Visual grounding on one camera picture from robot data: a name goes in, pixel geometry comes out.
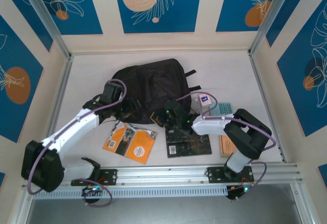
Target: enclosure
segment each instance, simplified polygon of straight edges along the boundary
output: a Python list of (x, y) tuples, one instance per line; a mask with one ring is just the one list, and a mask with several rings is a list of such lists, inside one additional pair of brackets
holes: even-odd
[[(327, 218), (327, 0), (1, 2), (1, 223)], [(107, 187), (109, 207), (85, 206), (82, 188), (70, 182), (51, 193), (27, 192), (20, 172), (31, 140), (40, 142), (65, 126), (118, 70), (171, 58), (185, 73), (196, 70), (187, 77), (189, 87), (200, 85), (271, 128), (278, 145), (260, 155), (267, 172), (255, 189), (230, 201), (226, 186), (235, 183), (209, 182), (208, 167), (228, 159), (218, 135), (209, 135), (211, 153), (170, 158), (165, 129), (142, 125), (157, 133), (142, 164), (103, 149), (115, 125), (109, 121), (80, 139), (63, 162), (87, 157), (117, 170)], [(198, 96), (192, 97), (194, 105)], [(257, 181), (265, 167), (251, 166)], [(110, 197), (103, 192), (101, 198)]]

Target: wall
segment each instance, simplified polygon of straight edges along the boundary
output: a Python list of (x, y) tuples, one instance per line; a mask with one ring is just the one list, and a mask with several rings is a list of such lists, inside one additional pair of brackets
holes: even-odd
[(80, 53), (248, 49), (272, 0), (43, 1), (69, 50)]
[(325, 66), (327, 0), (299, 0), (296, 7), (289, 0), (286, 3), (283, 7), (295, 8), (293, 13), (271, 47), (271, 42), (264, 41), (254, 60), (288, 160), (298, 164), (320, 219), (324, 220), (327, 191), (317, 167), (327, 163), (325, 74), (312, 70), (323, 70)]
[(20, 170), (25, 146), (45, 136), (66, 59), (55, 43), (44, 44), (40, 39), (47, 36), (39, 31), (36, 35), (27, 23), (26, 15), (33, 16), (33, 9), (26, 9), (23, 15), (12, 0), (0, 1), (0, 34), (6, 39), (0, 46), (4, 70), (0, 75), (0, 172), (5, 174), (0, 223), (6, 223), (23, 182)]

